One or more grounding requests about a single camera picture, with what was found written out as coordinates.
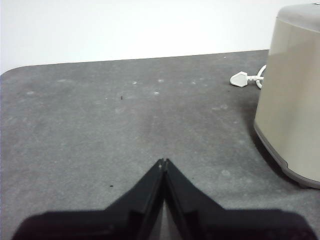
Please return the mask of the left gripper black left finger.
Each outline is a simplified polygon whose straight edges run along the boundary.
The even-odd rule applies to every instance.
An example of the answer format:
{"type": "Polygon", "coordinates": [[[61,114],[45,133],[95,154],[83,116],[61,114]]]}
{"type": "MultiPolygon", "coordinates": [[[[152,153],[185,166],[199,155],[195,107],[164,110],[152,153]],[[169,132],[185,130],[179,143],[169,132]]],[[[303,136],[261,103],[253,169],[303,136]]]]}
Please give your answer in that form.
{"type": "Polygon", "coordinates": [[[48,211],[26,218],[14,240],[146,240],[163,197],[163,159],[106,209],[48,211]]]}

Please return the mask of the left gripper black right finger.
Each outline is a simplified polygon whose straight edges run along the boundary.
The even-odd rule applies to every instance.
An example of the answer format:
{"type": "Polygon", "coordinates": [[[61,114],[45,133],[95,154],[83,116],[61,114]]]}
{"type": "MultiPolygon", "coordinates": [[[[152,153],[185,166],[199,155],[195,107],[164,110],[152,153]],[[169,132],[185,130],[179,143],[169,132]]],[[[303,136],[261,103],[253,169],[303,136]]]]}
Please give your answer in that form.
{"type": "Polygon", "coordinates": [[[164,162],[165,201],[184,240],[314,240],[304,217],[280,209],[225,209],[164,162]]]}

